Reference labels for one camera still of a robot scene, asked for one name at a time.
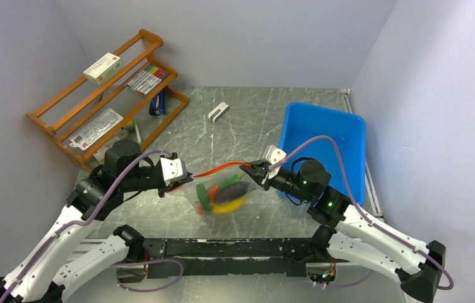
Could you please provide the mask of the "yellow banana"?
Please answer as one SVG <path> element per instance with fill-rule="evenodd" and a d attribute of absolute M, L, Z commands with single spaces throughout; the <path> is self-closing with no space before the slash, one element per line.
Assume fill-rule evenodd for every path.
<path fill-rule="evenodd" d="M 212 204 L 211 213 L 219 215 L 234 212 L 241 208 L 247 200 L 247 196 L 242 196 L 222 205 Z"/>

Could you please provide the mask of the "green chili pepper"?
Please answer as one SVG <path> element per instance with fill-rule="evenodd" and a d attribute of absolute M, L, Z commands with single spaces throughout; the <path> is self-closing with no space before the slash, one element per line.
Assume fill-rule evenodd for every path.
<path fill-rule="evenodd" d="M 209 201 L 208 191 L 204 184 L 196 186 L 196 194 L 201 205 L 201 209 L 206 212 L 211 212 L 211 203 Z"/>
<path fill-rule="evenodd" d="M 223 189 L 242 180 L 244 174 L 234 174 L 219 183 L 219 188 Z"/>

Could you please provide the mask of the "red chili pepper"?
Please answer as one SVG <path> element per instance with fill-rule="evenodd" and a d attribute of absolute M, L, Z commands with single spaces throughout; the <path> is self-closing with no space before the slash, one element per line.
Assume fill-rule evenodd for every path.
<path fill-rule="evenodd" d="M 216 193 L 217 190 L 219 189 L 219 185 L 216 184 L 216 185 L 213 185 L 213 186 L 211 186 L 211 187 L 209 187 L 209 188 L 206 187 L 206 189 L 207 189 L 207 191 L 208 191 L 209 201 L 210 201 L 211 206 L 212 206 L 212 204 L 215 204 L 215 203 L 213 202 L 213 199 L 214 199 L 215 193 Z M 199 202 L 198 202 L 197 210 L 198 210 L 198 213 L 200 213 L 200 214 L 211 213 L 211 212 L 203 211 L 203 210 L 201 209 L 201 205 L 200 205 Z"/>

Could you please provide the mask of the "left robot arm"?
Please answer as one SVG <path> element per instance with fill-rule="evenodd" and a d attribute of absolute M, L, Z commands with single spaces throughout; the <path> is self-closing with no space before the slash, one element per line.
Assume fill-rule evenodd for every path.
<path fill-rule="evenodd" d="M 144 237 L 128 225 L 117 227 L 98 247 L 74 261 L 70 255 L 120 205 L 125 193 L 156 190 L 159 196 L 190 182 L 176 153 L 158 150 L 153 162 L 133 140 L 115 142 L 104 163 L 80 181 L 50 230 L 9 274 L 0 277 L 0 302 L 65 302 L 83 284 L 120 262 L 144 257 Z"/>

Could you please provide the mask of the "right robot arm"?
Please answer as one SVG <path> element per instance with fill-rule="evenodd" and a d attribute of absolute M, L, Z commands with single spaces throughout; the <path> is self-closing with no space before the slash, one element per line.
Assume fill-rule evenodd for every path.
<path fill-rule="evenodd" d="M 392 275 L 402 291 L 420 302 L 433 302 L 442 277 L 446 248 L 409 237 L 365 212 L 349 196 L 330 186 L 330 173 L 314 158 L 303 158 L 297 172 L 270 171 L 257 160 L 240 166 L 258 186 L 275 188 L 301 202 L 320 224 L 310 241 L 317 261 L 352 261 L 383 275 Z"/>

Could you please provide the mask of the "clear zip top bag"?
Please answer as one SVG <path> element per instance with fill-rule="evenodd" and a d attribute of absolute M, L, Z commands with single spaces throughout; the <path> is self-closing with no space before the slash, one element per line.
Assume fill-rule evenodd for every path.
<path fill-rule="evenodd" d="M 259 186 L 241 168 L 245 162 L 231 161 L 177 186 L 169 193 L 185 198 L 200 215 L 223 215 L 241 208 Z"/>

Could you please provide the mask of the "purple eggplant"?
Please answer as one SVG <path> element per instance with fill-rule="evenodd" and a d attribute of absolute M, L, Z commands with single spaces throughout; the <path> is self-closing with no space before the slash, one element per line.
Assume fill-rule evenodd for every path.
<path fill-rule="evenodd" d="M 223 189 L 218 189 L 215 193 L 213 202 L 216 204 L 225 204 L 234 199 L 238 199 L 248 193 L 249 182 L 240 181 Z"/>

